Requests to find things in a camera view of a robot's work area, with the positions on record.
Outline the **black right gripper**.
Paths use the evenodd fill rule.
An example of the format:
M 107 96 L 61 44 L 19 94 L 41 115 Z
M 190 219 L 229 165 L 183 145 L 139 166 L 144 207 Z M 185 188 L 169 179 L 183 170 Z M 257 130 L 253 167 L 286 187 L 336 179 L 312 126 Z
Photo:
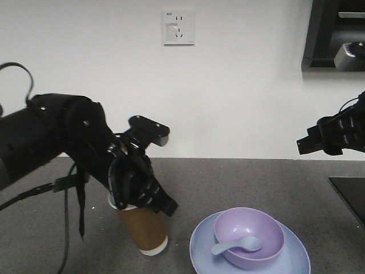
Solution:
M 320 118 L 296 143 L 300 155 L 320 150 L 332 156 L 343 154 L 343 149 L 364 152 L 364 93 L 355 104 Z

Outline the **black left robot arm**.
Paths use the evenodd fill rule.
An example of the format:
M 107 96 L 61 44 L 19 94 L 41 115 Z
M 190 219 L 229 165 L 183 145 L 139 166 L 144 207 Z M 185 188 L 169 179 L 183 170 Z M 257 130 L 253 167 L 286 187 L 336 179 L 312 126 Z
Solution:
M 85 96 L 44 94 L 26 108 L 1 118 L 1 188 L 45 165 L 61 153 L 99 181 L 116 207 L 147 207 L 168 216 L 177 203 L 155 178 L 145 150 L 164 146 L 167 126 L 140 115 L 129 129 L 114 133 L 101 104 Z

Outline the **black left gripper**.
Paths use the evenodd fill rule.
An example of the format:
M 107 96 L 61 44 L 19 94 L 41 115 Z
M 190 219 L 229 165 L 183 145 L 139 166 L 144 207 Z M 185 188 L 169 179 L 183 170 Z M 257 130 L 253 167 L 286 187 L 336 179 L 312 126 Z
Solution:
M 158 138 L 142 132 L 115 135 L 119 144 L 111 144 L 113 160 L 108 168 L 109 195 L 116 209 L 128 206 L 158 210 L 172 217 L 178 204 L 158 183 L 145 149 Z

